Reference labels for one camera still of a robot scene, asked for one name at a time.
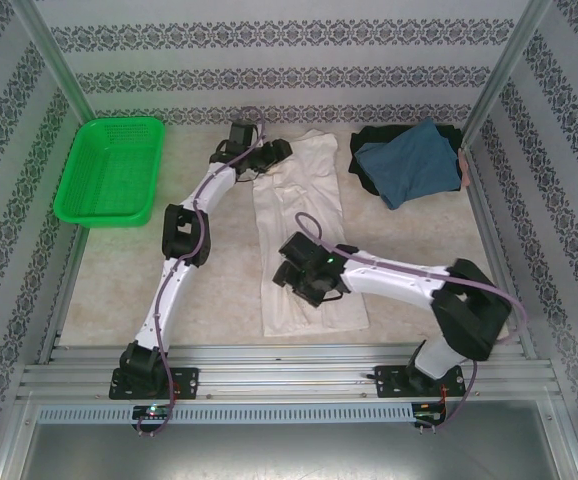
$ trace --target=ventilation slot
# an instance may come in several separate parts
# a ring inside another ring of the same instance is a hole
[[[133,407],[128,405],[52,405],[42,407],[40,424],[127,424]],[[410,403],[375,406],[324,405],[178,405],[171,423],[177,424],[290,424],[411,422]]]

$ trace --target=white cloth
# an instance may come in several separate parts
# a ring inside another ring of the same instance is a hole
[[[297,230],[304,211],[322,225],[323,238],[345,243],[334,159],[338,143],[317,130],[291,142],[293,154],[253,182],[253,203],[262,257],[262,323],[265,336],[306,335],[369,327],[362,295],[314,308],[272,282],[282,263],[278,249]]]

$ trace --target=blue cloth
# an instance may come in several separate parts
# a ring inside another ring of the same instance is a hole
[[[365,143],[356,158],[391,210],[407,200],[460,188],[458,156],[431,118],[389,143]]]

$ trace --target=aluminum frame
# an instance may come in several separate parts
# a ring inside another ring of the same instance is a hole
[[[170,357],[172,366],[194,365],[201,370],[198,399],[180,401],[180,408],[190,405],[367,408],[437,400],[380,399],[373,381],[366,378],[375,365],[406,362],[414,348],[415,345],[174,347]],[[25,367],[0,450],[0,479],[18,479],[22,475],[44,406],[75,405],[93,412],[105,405],[150,403],[108,398],[111,372],[121,351],[58,347],[49,365]],[[464,366],[463,371],[469,378],[471,368]],[[551,362],[526,359],[520,344],[496,348],[491,359],[479,366],[468,401],[505,400],[536,402],[560,478],[578,478],[578,444]]]
[[[51,33],[32,0],[15,0],[14,8],[48,60],[81,121],[93,118],[92,109],[64,61]],[[487,86],[465,125],[469,145],[486,118],[500,88],[535,29],[548,0],[529,0],[522,18]],[[483,239],[494,281],[513,291],[491,214],[484,203],[477,178],[469,189],[476,223]],[[86,246],[88,229],[80,228],[60,294],[59,308],[51,321],[40,365],[29,365],[21,374],[16,400],[0,439],[0,479],[19,479],[43,406],[80,405],[98,408],[118,404],[109,400],[111,372],[122,348],[55,347],[75,285]],[[517,319],[511,318],[512,325]],[[380,405],[425,399],[379,399],[366,374],[379,364],[403,364],[415,345],[310,345],[172,347],[172,366],[193,365],[201,369],[198,399],[179,402],[193,405],[344,404]],[[472,371],[463,367],[468,378]],[[578,478],[578,443],[555,373],[548,360],[536,360],[527,332],[520,342],[500,346],[490,361],[480,365],[469,397],[474,401],[532,400],[536,402],[558,473],[563,479]],[[124,402],[134,405],[149,402]]]

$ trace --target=black cloth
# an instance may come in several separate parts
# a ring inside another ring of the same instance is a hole
[[[351,148],[352,157],[351,163],[349,164],[349,173],[358,175],[362,188],[373,195],[379,195],[376,186],[356,159],[356,152],[360,150],[360,147],[365,143],[388,143],[414,126],[415,125],[386,125],[384,127],[364,127],[359,133],[351,134],[349,147]],[[457,155],[458,149],[460,145],[462,145],[462,132],[460,129],[455,128],[453,125],[436,125],[436,128],[441,136],[449,140],[449,145],[451,145],[451,148]],[[460,170],[458,161],[456,161],[456,170],[458,171],[458,176],[462,178],[462,171]]]

